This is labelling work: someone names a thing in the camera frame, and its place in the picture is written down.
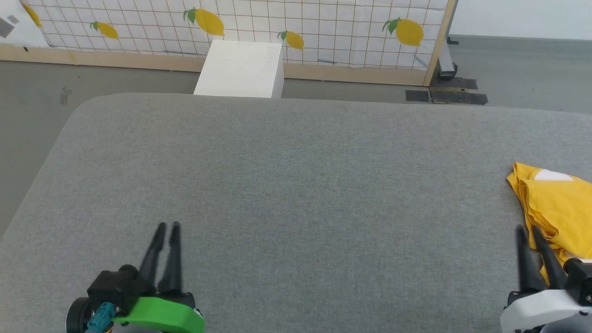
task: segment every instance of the gray sticker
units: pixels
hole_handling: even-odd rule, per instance
[[[10,22],[12,22],[13,24],[16,24],[16,23],[19,23],[19,22],[20,22],[20,21],[19,21],[19,20],[18,20],[16,17],[14,17],[13,15],[10,15],[10,16],[8,17],[8,20],[9,20]]]
[[[0,37],[6,38],[8,37],[8,35],[10,35],[10,32],[12,32],[14,29],[14,27],[12,26],[12,24],[4,21],[4,19],[0,18]]]

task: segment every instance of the wooden frame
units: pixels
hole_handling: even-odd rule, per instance
[[[284,64],[284,77],[320,81],[343,81],[372,84],[429,86],[437,60],[446,42],[446,30],[457,0],[449,0],[427,71],[394,68],[347,68],[294,63]],[[60,63],[66,65],[107,66],[121,68],[161,69],[200,72],[205,59],[194,57],[139,55],[130,53],[82,52],[60,49],[26,49],[0,44],[0,60]]]

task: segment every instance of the white wall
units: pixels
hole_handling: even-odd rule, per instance
[[[592,40],[592,0],[458,0],[450,34]]]

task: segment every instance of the wooden baseboard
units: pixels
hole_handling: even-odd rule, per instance
[[[82,52],[0,45],[0,60],[61,63],[67,65],[107,66],[201,72],[205,59],[180,56],[140,55],[131,53]],[[426,71],[394,68],[347,68],[284,64],[284,77],[319,81],[343,81],[372,84],[422,86]]]

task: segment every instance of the gray floor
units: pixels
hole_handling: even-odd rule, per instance
[[[592,114],[592,53],[525,50],[521,41],[461,39],[458,76],[477,79],[489,105]],[[68,117],[82,102],[118,92],[193,92],[196,73],[0,62],[0,237]],[[284,98],[406,103],[389,85],[286,80]]]

